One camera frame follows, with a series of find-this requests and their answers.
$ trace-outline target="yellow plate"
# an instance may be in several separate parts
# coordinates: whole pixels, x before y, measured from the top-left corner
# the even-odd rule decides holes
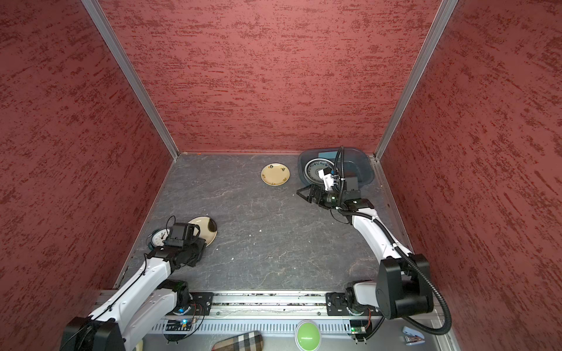
[[[290,176],[289,168],[282,163],[270,163],[261,170],[261,180],[272,186],[285,184]]]

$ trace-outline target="clock face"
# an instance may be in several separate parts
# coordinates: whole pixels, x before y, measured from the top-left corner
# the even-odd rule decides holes
[[[152,236],[152,239],[151,239],[152,245],[154,247],[164,246],[164,240],[166,240],[166,238],[168,237],[169,234],[170,234],[170,229],[168,229],[168,228],[164,228],[164,229],[161,229],[161,230],[157,231]]]
[[[320,178],[319,172],[325,168],[334,170],[334,163],[325,158],[315,158],[310,160],[305,166],[305,178],[309,182],[324,185],[324,181]]]

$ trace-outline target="plate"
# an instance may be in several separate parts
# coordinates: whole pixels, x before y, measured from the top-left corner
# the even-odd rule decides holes
[[[200,238],[205,239],[207,246],[209,246],[216,238],[216,223],[210,217],[197,217],[189,221],[191,224],[197,224],[201,228]],[[197,235],[197,228],[193,231],[193,235]]]
[[[261,180],[272,186],[285,184],[290,176],[289,168],[282,163],[270,163],[261,170]]]

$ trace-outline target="table surface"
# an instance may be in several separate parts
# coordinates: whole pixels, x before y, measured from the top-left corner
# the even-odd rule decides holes
[[[281,186],[260,177],[269,163],[291,171]],[[295,195],[304,187],[297,156],[182,155],[162,188],[140,234],[124,279],[143,264],[146,237],[174,215],[178,222],[209,216],[218,225],[216,239],[196,267],[182,267],[171,279],[189,289],[343,290],[356,280],[375,279],[378,262],[361,234],[338,223],[330,212]],[[381,186],[375,179],[361,189],[379,217],[394,232]],[[334,213],[336,218],[345,218]]]

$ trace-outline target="plaid fabric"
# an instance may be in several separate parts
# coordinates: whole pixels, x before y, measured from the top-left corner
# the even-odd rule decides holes
[[[212,351],[262,351],[264,338],[258,331],[247,332],[216,343]]]

